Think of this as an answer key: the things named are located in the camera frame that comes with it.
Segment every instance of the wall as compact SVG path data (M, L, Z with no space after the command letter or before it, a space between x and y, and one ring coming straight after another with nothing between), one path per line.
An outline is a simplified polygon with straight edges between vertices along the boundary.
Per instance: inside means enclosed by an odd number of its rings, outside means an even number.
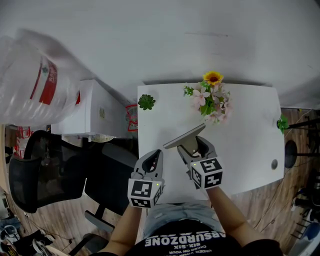
M276 87L283 107L320 108L319 24L314 0L0 0L0 36L36 41L130 102L143 83L217 70Z

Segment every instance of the white marker cube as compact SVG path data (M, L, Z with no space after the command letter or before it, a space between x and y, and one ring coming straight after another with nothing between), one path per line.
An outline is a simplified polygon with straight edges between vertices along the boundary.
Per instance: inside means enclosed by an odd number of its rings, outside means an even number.
M127 195L133 207L151 208L155 206L162 192L161 181L129 179Z
M221 157L213 157L190 163L191 178L202 189L219 186L222 182L224 165Z

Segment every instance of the light blue denim shorts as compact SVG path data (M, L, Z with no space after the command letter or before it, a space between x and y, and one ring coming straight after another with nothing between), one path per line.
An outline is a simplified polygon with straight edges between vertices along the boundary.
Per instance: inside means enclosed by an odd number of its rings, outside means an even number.
M206 201L185 202L179 204L157 204L148 210L143 230L143 239L150 237L157 229L167 223L184 219L199 221L214 231L223 232L216 212Z

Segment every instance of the person's left arm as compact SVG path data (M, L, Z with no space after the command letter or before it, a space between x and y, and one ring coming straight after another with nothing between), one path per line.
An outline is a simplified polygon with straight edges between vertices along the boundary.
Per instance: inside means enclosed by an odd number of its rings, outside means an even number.
M129 205L112 232L109 243L99 253L124 256L136 243L141 212L141 208Z

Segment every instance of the green succulent plant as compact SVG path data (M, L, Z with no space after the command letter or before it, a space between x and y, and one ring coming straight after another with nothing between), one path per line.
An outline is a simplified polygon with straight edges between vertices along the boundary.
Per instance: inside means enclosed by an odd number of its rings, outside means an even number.
M288 118L286 118L283 114L281 114L280 119L276 122L276 126L282 132L285 133L285 129L289 128Z
M143 94L139 99L139 106L143 110L151 110L155 105L156 100L151 95Z

